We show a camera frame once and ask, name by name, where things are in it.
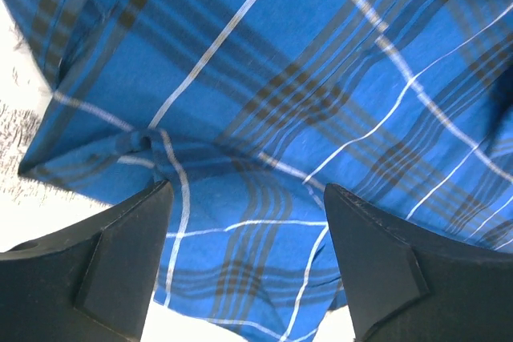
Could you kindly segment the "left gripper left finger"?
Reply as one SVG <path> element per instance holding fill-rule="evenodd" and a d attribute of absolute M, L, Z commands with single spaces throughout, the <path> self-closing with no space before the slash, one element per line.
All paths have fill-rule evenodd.
<path fill-rule="evenodd" d="M 1 254 L 3 341 L 139 341 L 172 210 L 160 182 Z"/>

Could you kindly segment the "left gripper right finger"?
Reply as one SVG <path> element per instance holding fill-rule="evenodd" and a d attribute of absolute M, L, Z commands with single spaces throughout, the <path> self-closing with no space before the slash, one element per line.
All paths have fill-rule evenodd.
<path fill-rule="evenodd" d="M 336 184 L 324 202 L 356 340 L 511 340 L 511 255 L 437 235 Z"/>

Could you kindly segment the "blue plaid long sleeve shirt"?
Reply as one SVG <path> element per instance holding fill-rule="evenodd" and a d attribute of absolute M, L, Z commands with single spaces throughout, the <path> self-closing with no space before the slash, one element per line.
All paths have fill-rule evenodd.
<path fill-rule="evenodd" d="M 51 89 L 18 173 L 175 192 L 156 302 L 311 341 L 347 299 L 336 183 L 512 251 L 512 0 L 4 0 Z"/>

